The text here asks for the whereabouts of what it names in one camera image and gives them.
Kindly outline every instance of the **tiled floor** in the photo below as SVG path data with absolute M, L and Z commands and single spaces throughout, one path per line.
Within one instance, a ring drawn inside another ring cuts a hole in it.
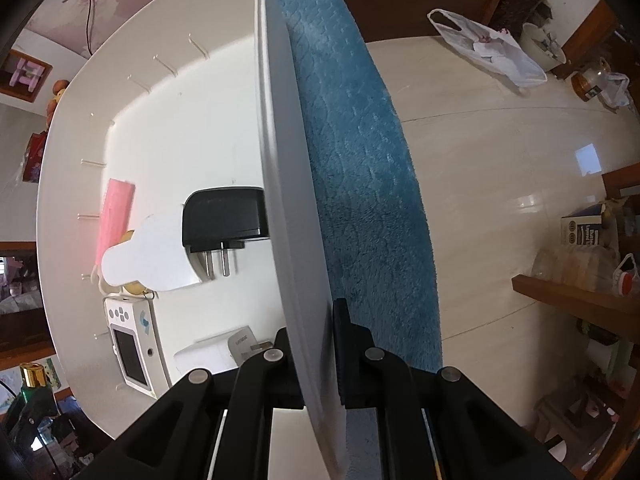
M 438 273 L 444 363 L 517 422 L 584 365 L 575 319 L 511 290 L 559 218 L 604 198 L 600 173 L 640 161 L 630 110 L 553 76 L 518 92 L 440 40 L 371 43 L 402 121 Z

